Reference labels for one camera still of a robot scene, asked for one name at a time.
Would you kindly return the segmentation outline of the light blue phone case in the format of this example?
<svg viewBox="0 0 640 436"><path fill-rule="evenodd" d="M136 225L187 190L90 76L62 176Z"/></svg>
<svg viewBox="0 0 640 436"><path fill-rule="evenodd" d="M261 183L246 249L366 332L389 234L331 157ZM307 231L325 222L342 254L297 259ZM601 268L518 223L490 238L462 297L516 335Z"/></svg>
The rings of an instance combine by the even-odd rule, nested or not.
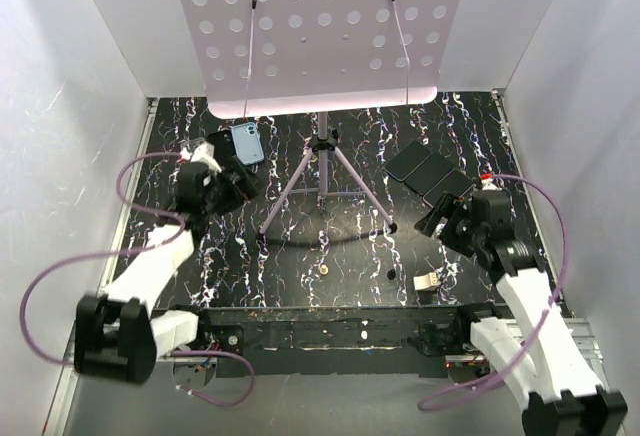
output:
<svg viewBox="0 0 640 436"><path fill-rule="evenodd" d="M233 126L231 136L236 156L244 165L258 164L264 160L260 134L255 123Z"/></svg>

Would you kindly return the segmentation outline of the black device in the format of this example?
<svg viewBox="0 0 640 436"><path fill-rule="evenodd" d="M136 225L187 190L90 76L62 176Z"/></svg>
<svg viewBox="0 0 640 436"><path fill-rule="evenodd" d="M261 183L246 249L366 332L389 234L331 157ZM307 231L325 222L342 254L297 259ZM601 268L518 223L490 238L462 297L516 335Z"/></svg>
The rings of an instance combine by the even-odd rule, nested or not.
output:
<svg viewBox="0 0 640 436"><path fill-rule="evenodd" d="M460 170L452 170L423 196L423 202L434 206L444 193L459 198L468 193L473 186L473 179Z"/></svg>

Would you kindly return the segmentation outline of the black smartphone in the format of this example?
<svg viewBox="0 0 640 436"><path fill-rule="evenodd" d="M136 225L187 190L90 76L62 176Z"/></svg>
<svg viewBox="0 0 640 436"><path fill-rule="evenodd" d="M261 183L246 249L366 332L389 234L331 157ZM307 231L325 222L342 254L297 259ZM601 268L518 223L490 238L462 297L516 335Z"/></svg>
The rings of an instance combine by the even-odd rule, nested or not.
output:
<svg viewBox="0 0 640 436"><path fill-rule="evenodd" d="M412 141L388 161L384 169L396 181L404 182L431 155L432 151L427 146Z"/></svg>

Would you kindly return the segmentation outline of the clear pink phone case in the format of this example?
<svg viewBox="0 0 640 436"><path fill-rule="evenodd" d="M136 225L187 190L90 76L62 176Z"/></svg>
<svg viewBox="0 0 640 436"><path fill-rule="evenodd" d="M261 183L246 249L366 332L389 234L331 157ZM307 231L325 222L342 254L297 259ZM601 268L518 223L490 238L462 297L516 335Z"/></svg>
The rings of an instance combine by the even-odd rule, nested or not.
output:
<svg viewBox="0 0 640 436"><path fill-rule="evenodd" d="M191 159L194 153L201 147L207 144L207 141L203 138L196 138L185 140L180 144L181 158L188 160Z"/></svg>

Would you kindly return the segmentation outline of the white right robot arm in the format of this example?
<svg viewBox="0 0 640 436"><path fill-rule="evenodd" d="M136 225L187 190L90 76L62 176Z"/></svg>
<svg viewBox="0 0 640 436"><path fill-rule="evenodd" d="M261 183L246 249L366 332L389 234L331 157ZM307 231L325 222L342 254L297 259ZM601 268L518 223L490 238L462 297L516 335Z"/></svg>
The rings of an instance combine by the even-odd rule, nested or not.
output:
<svg viewBox="0 0 640 436"><path fill-rule="evenodd" d="M415 227L426 236L438 231L445 247L475 258L509 307L520 339L491 303L459 308L452 339L460 351L486 357L516 398L525 434L617 434L628 411L624 396L606 389L580 352L541 256L515 235L509 197L443 193Z"/></svg>

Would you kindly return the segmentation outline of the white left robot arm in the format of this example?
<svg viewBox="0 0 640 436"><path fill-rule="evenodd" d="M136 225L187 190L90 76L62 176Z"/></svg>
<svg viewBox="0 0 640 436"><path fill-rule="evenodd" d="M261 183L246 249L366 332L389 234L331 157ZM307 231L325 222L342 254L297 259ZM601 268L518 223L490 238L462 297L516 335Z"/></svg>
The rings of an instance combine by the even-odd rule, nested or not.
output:
<svg viewBox="0 0 640 436"><path fill-rule="evenodd" d="M237 158L219 165L210 156L193 156L183 163L145 246L104 295L78 302L76 372L142 384L156 361L175 349L205 354L213 333L194 311L152 312L170 279L208 233L211 220L240 208L259 190L258 177Z"/></svg>

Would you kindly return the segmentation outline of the black phone beside blue case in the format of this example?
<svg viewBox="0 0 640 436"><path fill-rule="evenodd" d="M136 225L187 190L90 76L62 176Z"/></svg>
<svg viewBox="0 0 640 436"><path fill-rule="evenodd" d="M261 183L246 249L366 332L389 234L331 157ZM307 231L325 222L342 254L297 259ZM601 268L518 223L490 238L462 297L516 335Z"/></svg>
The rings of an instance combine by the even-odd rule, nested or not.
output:
<svg viewBox="0 0 640 436"><path fill-rule="evenodd" d="M206 141L214 147L214 158L226 168L236 156L235 145L230 129L220 130L206 136Z"/></svg>

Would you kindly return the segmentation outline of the black phone case on table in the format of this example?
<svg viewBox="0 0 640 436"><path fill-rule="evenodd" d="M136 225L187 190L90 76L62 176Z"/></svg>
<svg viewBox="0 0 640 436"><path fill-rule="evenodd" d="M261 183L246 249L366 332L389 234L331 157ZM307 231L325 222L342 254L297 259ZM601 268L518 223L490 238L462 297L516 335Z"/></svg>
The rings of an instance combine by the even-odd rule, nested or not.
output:
<svg viewBox="0 0 640 436"><path fill-rule="evenodd" d="M404 181L404 184L420 196L426 195L454 168L454 165L439 154L431 154Z"/></svg>

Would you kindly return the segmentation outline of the small white beige block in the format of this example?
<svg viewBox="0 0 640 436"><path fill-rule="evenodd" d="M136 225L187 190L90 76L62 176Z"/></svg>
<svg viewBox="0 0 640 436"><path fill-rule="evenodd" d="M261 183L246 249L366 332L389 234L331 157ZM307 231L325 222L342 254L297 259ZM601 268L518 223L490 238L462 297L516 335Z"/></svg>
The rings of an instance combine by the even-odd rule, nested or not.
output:
<svg viewBox="0 0 640 436"><path fill-rule="evenodd" d="M441 286L441 281L436 272L429 272L413 277L414 289L417 292L436 291Z"/></svg>

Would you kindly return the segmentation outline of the white perforated music stand desk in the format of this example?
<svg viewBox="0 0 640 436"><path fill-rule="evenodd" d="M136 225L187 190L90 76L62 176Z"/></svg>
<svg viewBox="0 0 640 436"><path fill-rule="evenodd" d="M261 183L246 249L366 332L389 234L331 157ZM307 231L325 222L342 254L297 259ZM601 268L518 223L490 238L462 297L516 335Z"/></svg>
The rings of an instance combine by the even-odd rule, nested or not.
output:
<svg viewBox="0 0 640 436"><path fill-rule="evenodd" d="M221 119L422 104L460 0L180 0Z"/></svg>

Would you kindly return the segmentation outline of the black metal base plate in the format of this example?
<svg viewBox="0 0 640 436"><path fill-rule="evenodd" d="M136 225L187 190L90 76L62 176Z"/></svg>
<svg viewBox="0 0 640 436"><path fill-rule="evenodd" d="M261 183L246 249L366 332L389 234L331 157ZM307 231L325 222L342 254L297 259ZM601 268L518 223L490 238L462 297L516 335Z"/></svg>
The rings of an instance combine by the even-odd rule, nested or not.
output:
<svg viewBox="0 0 640 436"><path fill-rule="evenodd" d="M259 376L467 380L489 371L486 358L463 341L455 306L205 309L190 346L240 355Z"/></svg>

